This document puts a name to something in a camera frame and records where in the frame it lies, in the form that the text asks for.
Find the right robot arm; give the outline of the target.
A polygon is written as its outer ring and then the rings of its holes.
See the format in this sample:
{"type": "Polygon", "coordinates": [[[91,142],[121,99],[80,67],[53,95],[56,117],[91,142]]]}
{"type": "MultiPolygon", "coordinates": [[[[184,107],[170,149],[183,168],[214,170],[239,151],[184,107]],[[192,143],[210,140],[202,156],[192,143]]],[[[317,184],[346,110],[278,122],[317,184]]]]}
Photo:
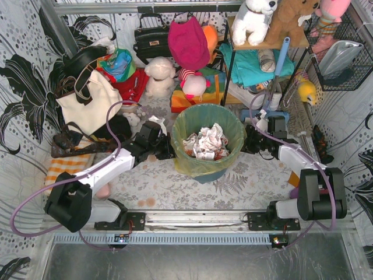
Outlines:
{"type": "Polygon", "coordinates": [[[338,219],[345,218],[347,202],[342,171],[314,160],[296,140],[288,138],[284,117],[269,117],[266,132],[253,124],[248,124],[245,130],[244,152],[268,151],[299,179],[296,197],[272,201],[265,212],[248,214],[250,230],[299,230],[300,220],[316,223],[329,220],[331,230],[338,219]]]}

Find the blue floor mop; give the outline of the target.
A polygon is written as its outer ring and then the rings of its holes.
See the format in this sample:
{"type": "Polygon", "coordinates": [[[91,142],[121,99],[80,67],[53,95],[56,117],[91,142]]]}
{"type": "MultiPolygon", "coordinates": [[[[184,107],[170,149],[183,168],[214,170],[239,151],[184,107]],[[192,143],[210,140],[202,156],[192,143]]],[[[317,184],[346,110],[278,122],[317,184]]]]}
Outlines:
{"type": "Polygon", "coordinates": [[[291,41],[291,39],[289,38],[289,36],[285,37],[284,40],[283,40],[283,44],[282,44],[280,52],[279,52],[279,57],[278,57],[278,60],[276,62],[275,75],[274,75],[274,78],[273,78],[272,87],[270,88],[270,91],[267,90],[265,92],[265,98],[263,100],[264,105],[263,105],[262,109],[264,110],[265,113],[271,112],[270,107],[272,105],[273,95],[275,93],[276,86],[278,84],[279,76],[280,76],[281,70],[283,68],[283,64],[284,64],[284,61],[285,61],[285,58],[286,58],[286,55],[287,55],[287,50],[289,48],[290,41],[291,41]]]}

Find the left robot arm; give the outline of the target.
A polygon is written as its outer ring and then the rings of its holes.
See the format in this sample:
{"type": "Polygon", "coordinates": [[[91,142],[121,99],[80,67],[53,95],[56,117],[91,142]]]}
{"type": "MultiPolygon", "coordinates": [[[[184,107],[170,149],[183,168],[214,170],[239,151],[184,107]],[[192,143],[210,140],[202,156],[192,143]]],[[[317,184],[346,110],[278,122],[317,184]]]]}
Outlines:
{"type": "Polygon", "coordinates": [[[93,223],[96,230],[132,230],[133,219],[127,207],[108,198],[94,196],[111,180],[144,162],[149,155],[159,160],[174,158],[171,137],[161,125],[146,121],[133,139],[128,139],[107,158],[75,174],[61,173],[44,207],[45,213],[70,232],[93,223]]]}

